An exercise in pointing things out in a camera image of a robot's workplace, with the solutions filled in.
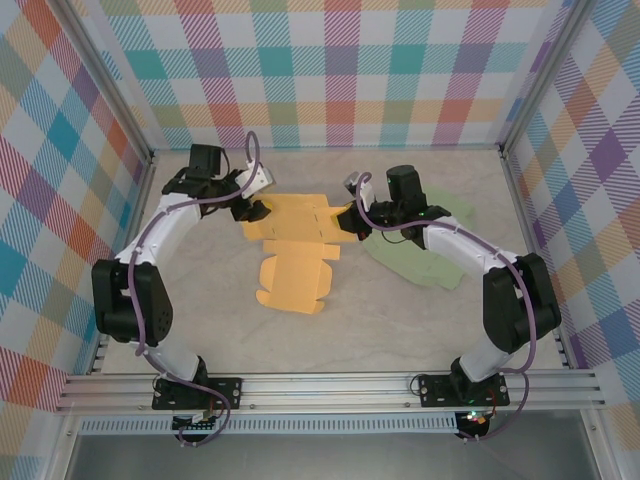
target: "green fabric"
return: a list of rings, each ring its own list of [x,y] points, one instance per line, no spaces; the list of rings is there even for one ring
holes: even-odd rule
[[[424,192],[430,205],[449,210],[465,228],[473,229],[472,205],[437,187],[424,187]],[[403,240],[400,232],[389,232],[385,236],[392,242]],[[385,241],[379,231],[369,235],[363,244],[373,258],[416,285],[440,285],[453,290],[460,285],[464,275],[463,270],[440,255],[421,250],[413,242],[393,245]]]

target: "plaid wallpaper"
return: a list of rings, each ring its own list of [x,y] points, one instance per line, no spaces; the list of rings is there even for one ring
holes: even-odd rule
[[[516,97],[513,105],[511,106],[511,110],[509,110],[509,115],[507,115],[507,120],[504,122],[502,129],[500,130],[500,134],[498,135],[497,143],[504,143],[504,140],[511,130],[511,126],[513,125],[514,120],[516,119],[518,113],[520,112],[520,107],[522,107],[522,103],[525,101],[529,93],[531,92],[531,88],[533,87],[533,83],[538,78],[538,74],[542,66],[544,65],[547,57],[551,53],[552,47],[560,32],[562,31],[562,27],[564,26],[565,21],[567,20],[567,16],[571,11],[571,8],[575,4],[576,0],[563,0],[562,6],[560,10],[558,10],[558,14],[556,18],[553,20],[553,24],[551,28],[547,32],[547,36],[538,51],[538,55],[536,55],[536,59],[531,64],[531,68],[527,73],[527,76],[520,87],[520,91],[518,92],[518,96]]]
[[[511,161],[578,363],[640,478],[640,0],[598,2]]]
[[[142,162],[44,0],[0,0],[0,479],[40,441],[95,337],[90,270],[113,254]]]
[[[386,147],[496,143],[571,0],[74,4],[156,147]]]

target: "marble-patterned surface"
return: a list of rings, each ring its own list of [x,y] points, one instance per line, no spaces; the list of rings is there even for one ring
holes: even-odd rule
[[[243,154],[230,152],[232,166]],[[163,152],[147,203],[188,162],[188,152]],[[281,193],[324,193],[332,205],[350,201],[342,186],[354,170],[373,173],[378,198],[388,199],[385,171],[413,164],[422,183],[460,195],[476,209],[476,231],[515,252],[525,245],[494,151],[264,151],[262,161]],[[210,372],[355,372],[448,369],[482,331],[480,285],[465,277],[446,291],[411,284],[373,260],[358,243],[343,244],[331,293],[318,315],[271,310],[255,298],[262,243],[250,243],[228,212],[193,229],[164,281],[174,308],[172,334],[207,362]],[[526,352],[512,360],[523,363]],[[534,368],[560,368],[550,336],[539,342]],[[152,371],[126,345],[110,342],[105,373]]]

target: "flat cardboard sheet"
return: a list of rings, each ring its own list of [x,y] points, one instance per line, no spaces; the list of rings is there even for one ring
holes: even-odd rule
[[[331,290],[332,271],[324,260],[339,260],[339,242],[355,242],[355,235],[338,228],[335,215],[345,207],[330,207],[325,195],[266,194],[257,200],[271,209],[267,218],[243,223],[249,240],[264,240],[274,256],[260,267],[258,301],[270,308],[319,313],[318,299]]]

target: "wire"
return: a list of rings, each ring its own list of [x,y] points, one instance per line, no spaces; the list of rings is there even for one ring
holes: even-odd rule
[[[387,243],[390,243],[391,245],[400,245],[401,243],[404,243],[407,241],[406,238],[403,238],[402,240],[399,240],[396,242],[394,240],[389,240],[387,236],[384,234],[384,232],[380,232],[380,234],[382,235],[382,238],[384,238],[387,241]]]
[[[231,173],[231,164],[229,163],[229,157],[227,157],[227,151],[224,148],[222,149],[222,155],[224,155],[224,161],[227,162],[227,173],[225,175],[226,177]]]
[[[415,381],[416,381],[416,379],[417,379],[417,378],[419,378],[419,377],[421,377],[422,375],[424,375],[424,373],[419,373],[419,374],[417,374],[417,375],[416,375],[416,376],[414,376],[414,377],[411,379],[411,381],[409,382],[409,391],[410,391],[411,393],[413,393],[416,397],[419,397],[419,396],[420,396],[420,392],[416,392],[416,391],[413,389],[413,382],[415,382]]]
[[[522,367],[520,368],[503,368],[500,371],[502,373],[516,373],[516,374],[522,374],[522,376],[524,377],[524,395],[522,396],[522,401],[520,402],[520,405],[518,405],[518,408],[516,409],[516,411],[513,413],[513,415],[511,415],[511,417],[509,418],[509,420],[507,420],[506,423],[504,423],[501,427],[499,427],[497,430],[494,430],[493,432],[488,433],[487,435],[485,435],[484,437],[482,437],[483,440],[488,440],[490,438],[495,437],[496,435],[500,434],[501,432],[503,432],[504,430],[506,430],[510,425],[513,424],[513,422],[520,416],[520,413],[522,412],[522,409],[524,408],[525,404],[527,403],[527,399],[529,398],[529,377],[526,375],[526,371],[531,367],[531,365],[533,364],[533,359],[536,356],[536,339],[537,339],[537,332],[536,332],[536,319],[535,319],[535,315],[533,313],[533,304],[531,302],[531,296],[529,295],[529,290],[527,289],[527,285],[524,283],[524,280],[522,279],[522,276],[520,275],[520,272],[518,272],[518,270],[511,264],[511,262],[502,254],[500,253],[500,250],[498,250],[496,247],[494,247],[493,245],[487,243],[486,241],[484,241],[482,238],[478,237],[477,235],[463,229],[460,228],[459,225],[452,225],[450,223],[445,223],[445,222],[439,222],[436,220],[417,220],[414,222],[408,222],[408,223],[404,223],[401,225],[396,225],[393,227],[384,227],[381,225],[376,225],[375,223],[373,223],[369,217],[367,217],[367,214],[364,210],[364,207],[362,205],[362,197],[361,197],[361,191],[362,191],[362,185],[365,182],[368,182],[369,180],[371,180],[371,172],[364,172],[362,175],[360,175],[360,177],[358,178],[358,182],[356,183],[356,206],[358,207],[358,212],[360,213],[360,216],[362,217],[362,220],[364,220],[364,222],[369,225],[371,228],[375,228],[376,230],[381,230],[384,232],[392,232],[395,230],[402,230],[404,228],[410,228],[410,227],[425,227],[425,226],[436,226],[439,228],[444,228],[447,230],[452,230],[454,231],[456,234],[460,234],[466,238],[468,238],[469,240],[471,240],[472,242],[474,242],[475,244],[479,245],[480,247],[482,247],[484,250],[486,250],[487,252],[489,252],[490,254],[492,254],[495,258],[497,258],[498,260],[500,260],[505,267],[507,267],[507,269],[511,272],[513,278],[515,279],[516,283],[518,284],[518,288],[520,289],[520,292],[522,293],[522,299],[524,300],[524,305],[525,305],[525,309],[527,311],[527,319],[529,321],[529,356],[527,357],[526,362],[524,363],[524,365],[522,365]]]
[[[255,158],[253,158],[252,155],[251,155],[251,140],[252,139],[253,139],[254,149],[255,149]],[[138,241],[134,245],[133,252],[131,254],[131,258],[129,259],[129,267],[127,269],[127,281],[128,281],[128,284],[129,284],[129,294],[131,295],[131,303],[133,304],[133,310],[134,310],[134,312],[136,314],[136,321],[138,323],[138,348],[136,348],[136,351],[135,351],[135,355],[136,356],[139,357],[140,355],[142,355],[145,352],[146,342],[147,342],[145,321],[144,321],[144,317],[142,316],[142,309],[140,307],[140,301],[138,299],[138,294],[136,292],[136,285],[135,285],[135,282],[134,282],[135,264],[136,264],[136,260],[138,259],[139,252],[142,251],[142,246],[144,245],[144,241],[147,239],[147,237],[149,236],[149,234],[151,233],[153,228],[156,226],[156,224],[163,217],[165,217],[166,215],[170,214],[171,212],[173,212],[175,210],[178,210],[178,209],[184,208],[184,207],[189,207],[191,205],[208,205],[208,204],[216,204],[216,203],[227,202],[229,200],[234,199],[235,197],[238,197],[238,196],[242,195],[242,193],[247,188],[249,188],[249,185],[251,185],[253,180],[256,178],[256,175],[258,174],[258,170],[260,168],[260,143],[258,142],[258,137],[257,137],[257,135],[255,134],[254,131],[249,131],[247,133],[247,136],[245,138],[245,143],[244,143],[244,151],[245,151],[245,155],[247,156],[247,160],[249,160],[249,163],[253,162],[254,165],[253,165],[253,169],[251,170],[251,175],[249,176],[249,179],[247,180],[247,182],[242,187],[240,187],[240,189],[236,190],[233,193],[230,193],[229,195],[223,195],[221,197],[204,198],[204,199],[199,199],[199,200],[198,199],[189,200],[189,201],[186,201],[186,202],[182,202],[182,203],[177,203],[175,205],[171,205],[166,210],[159,212],[155,217],[153,217],[149,221],[147,226],[144,228],[144,230],[140,234],[140,237],[138,238]],[[161,375],[164,375],[169,380],[171,380],[173,382],[176,382],[176,383],[180,383],[182,385],[185,385],[187,387],[190,387],[190,388],[193,388],[193,389],[196,389],[196,390],[207,392],[207,393],[217,397],[218,399],[220,399],[222,401],[222,403],[224,405],[224,408],[225,408],[225,410],[227,412],[227,415],[226,415],[224,421],[222,422],[222,425],[215,432],[207,435],[207,437],[204,440],[200,441],[200,442],[187,442],[182,437],[182,431],[179,430],[178,431],[178,437],[180,439],[180,442],[181,442],[182,446],[199,447],[199,446],[205,445],[205,444],[209,443],[210,441],[212,441],[213,439],[217,438],[220,435],[220,433],[222,433],[222,431],[227,427],[227,424],[229,423],[229,418],[231,417],[231,405],[229,404],[229,400],[227,400],[227,397],[222,395],[220,392],[212,390],[211,388],[203,387],[202,385],[198,385],[196,383],[189,382],[187,380],[183,380],[182,378],[173,375],[171,372],[167,372],[164,369],[164,367],[162,367],[162,365],[158,364],[149,355],[145,355],[144,357],[147,359],[147,362],[149,362],[149,364],[153,368],[155,368],[158,372],[160,372]]]
[[[491,416],[496,416],[496,407],[498,406],[498,401],[496,400],[496,394],[493,393],[493,390],[489,389],[489,395],[491,395],[491,400],[493,401],[493,410],[491,411]]]

